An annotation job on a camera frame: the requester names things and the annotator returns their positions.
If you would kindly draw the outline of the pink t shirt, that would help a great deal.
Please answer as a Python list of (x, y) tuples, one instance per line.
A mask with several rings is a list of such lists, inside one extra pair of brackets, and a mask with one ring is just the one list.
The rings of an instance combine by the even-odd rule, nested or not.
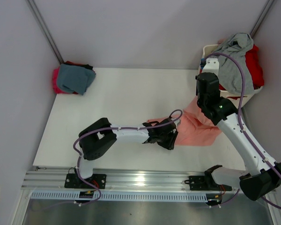
[(197, 97), (183, 110), (176, 146), (210, 146), (221, 130), (208, 119), (197, 106)]

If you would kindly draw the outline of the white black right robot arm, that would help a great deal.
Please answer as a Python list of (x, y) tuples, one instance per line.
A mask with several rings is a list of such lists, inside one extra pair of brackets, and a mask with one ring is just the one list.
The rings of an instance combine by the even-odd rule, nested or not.
[(228, 169), (215, 165), (205, 171), (204, 185), (216, 189), (219, 185), (239, 188), (256, 201), (281, 184), (281, 162), (278, 163), (257, 142), (233, 103), (220, 96), (219, 80), (214, 73), (196, 76), (197, 105), (230, 140), (242, 157), (245, 170)]

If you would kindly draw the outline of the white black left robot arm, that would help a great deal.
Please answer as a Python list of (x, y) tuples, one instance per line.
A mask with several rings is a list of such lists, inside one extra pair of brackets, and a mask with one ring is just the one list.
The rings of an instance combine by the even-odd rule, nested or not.
[(158, 144), (159, 146), (173, 150), (178, 135), (180, 119), (167, 117), (161, 122), (144, 122), (134, 127), (121, 127), (111, 124), (107, 118), (101, 118), (78, 134), (78, 140), (82, 153), (79, 173), (75, 182), (81, 188), (87, 188), (92, 181), (92, 161), (102, 157), (115, 142), (134, 142), (141, 144)]

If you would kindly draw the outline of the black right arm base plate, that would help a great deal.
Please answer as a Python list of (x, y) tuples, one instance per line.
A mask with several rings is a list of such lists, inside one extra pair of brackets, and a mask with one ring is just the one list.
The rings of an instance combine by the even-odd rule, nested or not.
[(232, 191), (231, 186), (218, 185), (210, 178), (202, 175), (189, 176), (184, 183), (189, 186), (191, 191)]

